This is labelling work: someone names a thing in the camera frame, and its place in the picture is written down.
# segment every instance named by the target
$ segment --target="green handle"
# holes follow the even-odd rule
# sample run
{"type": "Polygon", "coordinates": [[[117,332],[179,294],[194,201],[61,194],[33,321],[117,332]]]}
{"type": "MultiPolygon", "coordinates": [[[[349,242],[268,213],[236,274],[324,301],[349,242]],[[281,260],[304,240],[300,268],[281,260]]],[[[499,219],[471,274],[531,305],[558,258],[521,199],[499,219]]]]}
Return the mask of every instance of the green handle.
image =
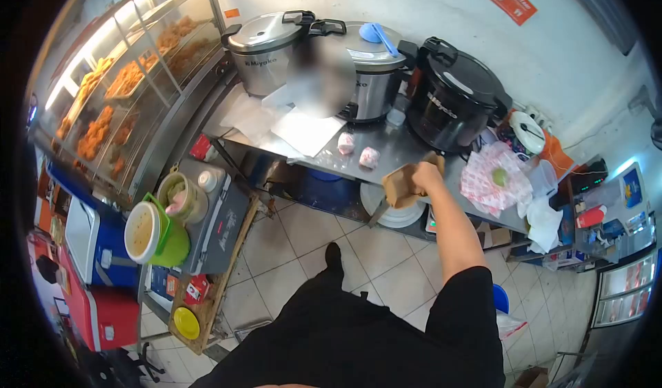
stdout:
{"type": "Polygon", "coordinates": [[[156,206],[156,209],[165,217],[167,221],[167,224],[165,225],[165,231],[159,237],[159,243],[157,243],[156,250],[154,251],[155,255],[161,256],[161,253],[163,253],[164,243],[166,243],[166,240],[170,235],[170,224],[172,223],[172,220],[170,220],[170,217],[166,214],[166,211],[163,210],[163,206],[161,206],[161,203],[156,198],[154,198],[152,194],[146,193],[145,196],[142,198],[142,200],[153,202],[154,205],[156,206]]]}

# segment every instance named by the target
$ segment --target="stack of plates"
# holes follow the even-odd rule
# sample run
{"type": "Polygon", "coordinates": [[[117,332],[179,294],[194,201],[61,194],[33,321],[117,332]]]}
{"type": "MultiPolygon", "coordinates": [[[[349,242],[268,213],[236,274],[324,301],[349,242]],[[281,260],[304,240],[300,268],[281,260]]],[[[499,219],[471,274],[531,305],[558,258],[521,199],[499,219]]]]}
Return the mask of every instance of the stack of plates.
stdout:
{"type": "MultiPolygon", "coordinates": [[[[377,210],[384,194],[384,188],[382,187],[366,183],[361,184],[361,204],[368,211],[368,214],[372,215],[377,210]]],[[[416,204],[406,209],[396,210],[389,207],[377,222],[390,228],[407,227],[420,218],[425,211],[425,206],[425,202],[417,201],[416,204]]]]}

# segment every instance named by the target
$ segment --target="glass door fridge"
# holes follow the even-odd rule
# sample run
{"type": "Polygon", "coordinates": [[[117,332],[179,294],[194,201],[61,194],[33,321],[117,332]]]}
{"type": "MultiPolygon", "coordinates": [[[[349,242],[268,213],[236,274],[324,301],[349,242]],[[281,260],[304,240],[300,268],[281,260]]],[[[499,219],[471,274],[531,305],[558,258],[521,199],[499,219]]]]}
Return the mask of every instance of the glass door fridge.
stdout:
{"type": "Polygon", "coordinates": [[[654,250],[626,266],[600,274],[593,328],[618,325],[641,317],[658,275],[659,256],[660,251],[654,250]]]}

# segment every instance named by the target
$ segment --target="hand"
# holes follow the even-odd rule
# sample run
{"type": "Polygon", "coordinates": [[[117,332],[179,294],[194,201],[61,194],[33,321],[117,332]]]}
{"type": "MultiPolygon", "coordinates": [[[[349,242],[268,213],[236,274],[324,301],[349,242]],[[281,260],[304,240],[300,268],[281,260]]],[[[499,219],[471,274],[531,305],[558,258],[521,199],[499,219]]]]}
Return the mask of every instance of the hand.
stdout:
{"type": "Polygon", "coordinates": [[[437,166],[425,161],[418,163],[412,181],[418,189],[416,194],[425,192],[429,195],[432,190],[443,185],[443,178],[437,166]]]}

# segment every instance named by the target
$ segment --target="stainless steel counter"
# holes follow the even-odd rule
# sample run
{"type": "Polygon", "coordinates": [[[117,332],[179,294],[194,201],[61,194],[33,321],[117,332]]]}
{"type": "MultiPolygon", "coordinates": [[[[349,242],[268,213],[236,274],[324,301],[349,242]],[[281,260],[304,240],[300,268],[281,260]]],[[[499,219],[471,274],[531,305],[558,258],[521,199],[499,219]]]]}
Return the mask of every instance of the stainless steel counter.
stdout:
{"type": "MultiPolygon", "coordinates": [[[[288,151],[292,150],[284,141],[271,133],[260,140],[259,145],[255,145],[241,132],[227,127],[220,127],[219,122],[223,118],[221,115],[224,114],[220,110],[215,114],[218,116],[212,116],[209,119],[203,133],[282,156],[283,159],[286,159],[289,155],[288,151]]],[[[288,162],[292,161],[312,169],[335,173],[348,179],[381,185],[382,177],[406,163],[419,162],[429,150],[430,147],[410,130],[407,123],[400,127],[393,127],[385,121],[362,125],[348,123],[335,134],[333,139],[314,158],[302,157],[288,162]],[[337,148],[338,136],[345,131],[354,134],[355,137],[355,150],[348,156],[343,156],[337,148]],[[381,153],[375,169],[368,169],[359,165],[361,151],[367,146],[375,148],[381,153]]],[[[524,220],[517,216],[515,206],[502,211],[501,216],[495,218],[492,215],[478,211],[469,200],[460,194],[460,175],[464,165],[465,162],[459,157],[447,159],[444,177],[448,189],[462,209],[473,217],[482,218],[494,225],[507,227],[525,234],[524,220]]],[[[430,202],[429,197],[425,197],[423,200],[430,202]]]]}

